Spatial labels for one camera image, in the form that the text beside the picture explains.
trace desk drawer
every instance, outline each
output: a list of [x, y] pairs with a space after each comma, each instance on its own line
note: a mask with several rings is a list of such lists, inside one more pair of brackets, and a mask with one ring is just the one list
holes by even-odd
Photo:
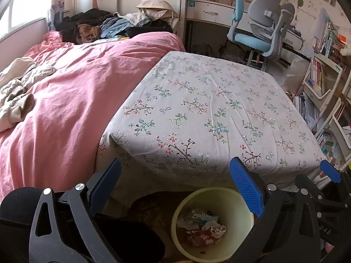
[[194, 5], [194, 7], [188, 5], [186, 14], [188, 19], [208, 21], [227, 26], [232, 25], [233, 8], [206, 3], [205, 1], [189, 1], [188, 3]]

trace gray chair backrest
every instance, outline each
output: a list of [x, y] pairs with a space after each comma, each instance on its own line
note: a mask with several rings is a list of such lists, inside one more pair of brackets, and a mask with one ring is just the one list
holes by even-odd
[[287, 34], [287, 29], [290, 27], [294, 15], [288, 10], [280, 11], [279, 20], [272, 33], [271, 48], [268, 52], [262, 53], [263, 56], [270, 59], [279, 58], [282, 53], [283, 40]]
[[290, 12], [293, 16], [295, 15], [295, 7], [293, 4], [286, 2], [283, 3], [283, 5], [280, 6], [281, 10], [287, 10], [288, 12]]
[[280, 1], [281, 0], [253, 0], [247, 10], [250, 19], [264, 27], [272, 27], [273, 19], [268, 18], [264, 13], [267, 10], [279, 16]]

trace trash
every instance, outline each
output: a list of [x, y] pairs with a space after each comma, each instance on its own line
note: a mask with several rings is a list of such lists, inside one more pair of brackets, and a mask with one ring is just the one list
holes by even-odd
[[198, 223], [194, 223], [193, 220], [189, 220], [189, 219], [183, 219], [183, 218], [179, 218], [177, 220], [177, 226], [180, 228], [186, 228], [187, 230], [192, 230], [192, 229], [199, 229], [199, 224]]
[[219, 216], [214, 215], [213, 213], [211, 213], [210, 211], [203, 212], [201, 210], [198, 209], [194, 209], [192, 210], [188, 215], [187, 215], [187, 219], [192, 219], [196, 222], [207, 222], [210, 220], [214, 220], [215, 222], [218, 221]]
[[224, 235], [227, 231], [226, 226], [219, 224], [213, 220], [206, 222], [201, 229], [202, 231], [209, 230], [211, 232], [211, 236], [217, 239], [220, 239], [222, 235]]
[[346, 135], [351, 134], [351, 127], [349, 125], [343, 126], [343, 132]]
[[192, 247], [203, 247], [221, 239], [227, 227], [218, 223], [219, 216], [211, 211], [192, 209], [177, 220], [179, 230], [186, 231], [184, 243]]

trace beige sweater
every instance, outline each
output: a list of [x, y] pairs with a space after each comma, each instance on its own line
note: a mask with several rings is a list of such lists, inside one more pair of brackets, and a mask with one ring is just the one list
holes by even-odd
[[33, 59], [15, 59], [0, 73], [0, 132], [24, 120], [34, 105], [26, 92], [37, 82], [55, 73], [52, 66], [37, 66]]

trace plastic bag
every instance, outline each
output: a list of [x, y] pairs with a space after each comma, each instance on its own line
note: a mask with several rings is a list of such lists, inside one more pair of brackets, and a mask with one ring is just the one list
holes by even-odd
[[304, 80], [309, 65], [307, 60], [297, 56], [285, 72], [282, 89], [295, 95]]

